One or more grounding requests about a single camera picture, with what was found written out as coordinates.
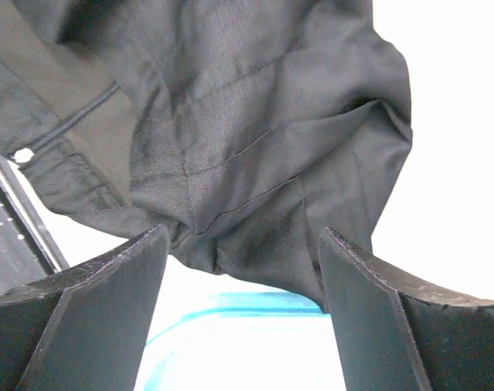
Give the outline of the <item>black garment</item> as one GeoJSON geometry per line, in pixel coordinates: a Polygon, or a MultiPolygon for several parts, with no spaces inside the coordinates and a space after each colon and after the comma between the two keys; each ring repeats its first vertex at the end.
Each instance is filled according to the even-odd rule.
{"type": "Polygon", "coordinates": [[[327,308],[412,146],[369,1],[0,1],[0,155],[52,212],[327,308]]]}

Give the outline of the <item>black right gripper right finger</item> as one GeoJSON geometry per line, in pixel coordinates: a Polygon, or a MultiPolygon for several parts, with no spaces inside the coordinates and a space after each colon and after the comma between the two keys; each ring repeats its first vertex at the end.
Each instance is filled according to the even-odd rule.
{"type": "Polygon", "coordinates": [[[440,287],[327,228],[319,257],[349,390],[494,390],[494,301],[440,287]]]}

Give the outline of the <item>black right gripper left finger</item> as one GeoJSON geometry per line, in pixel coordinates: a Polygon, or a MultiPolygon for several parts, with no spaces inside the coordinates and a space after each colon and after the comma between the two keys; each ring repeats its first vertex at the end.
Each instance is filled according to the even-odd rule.
{"type": "Polygon", "coordinates": [[[0,295],[0,390],[131,390],[168,256],[157,226],[0,295]]]}

